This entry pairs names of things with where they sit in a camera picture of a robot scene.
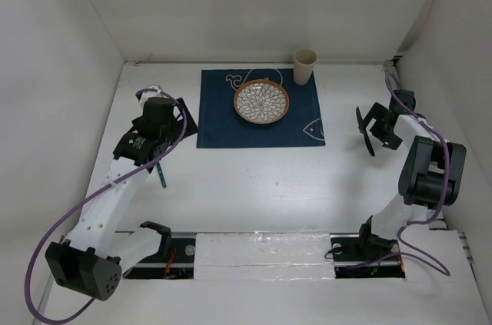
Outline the dark blue printed cloth napkin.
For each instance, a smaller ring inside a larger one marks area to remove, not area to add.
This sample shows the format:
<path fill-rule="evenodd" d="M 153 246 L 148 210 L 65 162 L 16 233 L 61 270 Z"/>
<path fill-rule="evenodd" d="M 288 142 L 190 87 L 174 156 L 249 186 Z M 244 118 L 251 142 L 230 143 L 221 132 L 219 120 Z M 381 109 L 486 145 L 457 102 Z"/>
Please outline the dark blue printed cloth napkin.
<path fill-rule="evenodd" d="M 289 97 L 285 116 L 271 124 L 253 124 L 234 109 L 234 95 L 244 84 L 270 80 Z M 198 148 L 292 148 L 324 146 L 323 123 L 312 75 L 305 85 L 291 68 L 216 69 L 201 72 Z"/>

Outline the fork with green handle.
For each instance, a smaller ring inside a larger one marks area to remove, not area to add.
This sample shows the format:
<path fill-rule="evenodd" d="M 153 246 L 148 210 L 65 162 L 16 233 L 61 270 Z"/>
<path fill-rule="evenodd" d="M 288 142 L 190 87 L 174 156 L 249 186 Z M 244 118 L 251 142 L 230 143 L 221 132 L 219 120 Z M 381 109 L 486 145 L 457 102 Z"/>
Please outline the fork with green handle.
<path fill-rule="evenodd" d="M 164 172 L 163 172 L 162 167 L 161 167 L 161 163 L 160 162 L 156 163 L 155 167 L 156 167 L 157 172 L 158 172 L 158 176 L 159 176 L 159 180 L 161 182 L 161 186 L 162 186 L 162 188 L 165 189 L 167 187 L 167 183 L 166 183 L 166 180 L 165 180 Z"/>

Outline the floral plate with orange rim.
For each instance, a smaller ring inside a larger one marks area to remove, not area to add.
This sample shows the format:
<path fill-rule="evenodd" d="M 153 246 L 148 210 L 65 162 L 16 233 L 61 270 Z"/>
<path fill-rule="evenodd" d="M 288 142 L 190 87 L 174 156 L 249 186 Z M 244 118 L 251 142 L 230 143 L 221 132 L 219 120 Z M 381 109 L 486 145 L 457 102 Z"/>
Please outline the floral plate with orange rim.
<path fill-rule="evenodd" d="M 278 83 L 266 79 L 242 85 L 234 94 L 234 109 L 252 124 L 272 124 L 282 119 L 289 109 L 289 96 Z"/>

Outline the beige paper cup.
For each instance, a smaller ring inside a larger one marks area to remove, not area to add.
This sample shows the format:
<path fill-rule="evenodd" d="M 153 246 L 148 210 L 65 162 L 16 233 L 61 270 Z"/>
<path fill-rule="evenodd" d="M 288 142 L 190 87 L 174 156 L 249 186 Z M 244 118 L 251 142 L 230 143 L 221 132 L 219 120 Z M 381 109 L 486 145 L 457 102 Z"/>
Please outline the beige paper cup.
<path fill-rule="evenodd" d="M 294 53 L 293 78 L 297 85 L 308 83 L 316 62 L 317 54 L 311 49 L 299 49 Z"/>

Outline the black knife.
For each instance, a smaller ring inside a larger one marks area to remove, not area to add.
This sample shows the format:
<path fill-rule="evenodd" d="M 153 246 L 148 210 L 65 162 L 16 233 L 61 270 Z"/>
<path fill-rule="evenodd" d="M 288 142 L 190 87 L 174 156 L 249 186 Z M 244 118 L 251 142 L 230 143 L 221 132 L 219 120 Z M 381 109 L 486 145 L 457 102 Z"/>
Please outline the black knife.
<path fill-rule="evenodd" d="M 359 107 L 356 107 L 355 113 L 356 113 L 356 118 L 357 118 L 357 127 L 358 127 L 359 132 L 363 135 L 366 149 L 369 152 L 369 154 L 372 157 L 374 157 L 375 156 L 374 148 L 373 148 L 371 140 L 369 138 L 369 135 L 367 132 L 367 126 L 364 124 L 364 119 L 362 118 L 361 111 L 360 111 Z"/>

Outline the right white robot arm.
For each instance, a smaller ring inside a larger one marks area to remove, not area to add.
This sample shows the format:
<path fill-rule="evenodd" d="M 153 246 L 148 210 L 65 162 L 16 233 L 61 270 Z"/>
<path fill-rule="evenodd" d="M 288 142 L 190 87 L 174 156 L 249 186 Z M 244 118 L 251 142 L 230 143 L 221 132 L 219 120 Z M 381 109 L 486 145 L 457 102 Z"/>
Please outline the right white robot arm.
<path fill-rule="evenodd" d="M 414 112 L 416 100 L 408 90 L 391 91 L 386 108 L 374 103 L 369 112 L 356 110 L 359 132 L 371 156 L 375 155 L 370 137 L 382 146 L 408 149 L 397 184 L 397 195 L 379 213 L 361 225 L 355 249 L 364 260 L 383 257 L 397 243 L 398 231 L 430 211 L 440 211 L 457 199 L 467 149 L 445 140 Z"/>

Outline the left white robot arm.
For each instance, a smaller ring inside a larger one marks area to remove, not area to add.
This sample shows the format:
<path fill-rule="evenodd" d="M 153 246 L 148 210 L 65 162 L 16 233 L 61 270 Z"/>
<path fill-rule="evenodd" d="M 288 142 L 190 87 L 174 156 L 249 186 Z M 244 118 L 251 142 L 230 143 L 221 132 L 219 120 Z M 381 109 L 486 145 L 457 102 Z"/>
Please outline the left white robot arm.
<path fill-rule="evenodd" d="M 45 259 L 64 288 L 105 301 L 124 273 L 147 257 L 175 255 L 171 230 L 145 221 L 119 244 L 114 235 L 135 193 L 148 179 L 158 158 L 198 127 L 182 98 L 157 94 L 140 97 L 142 114 L 120 139 L 106 175 L 106 191 L 92 200 L 61 243 L 49 244 Z"/>

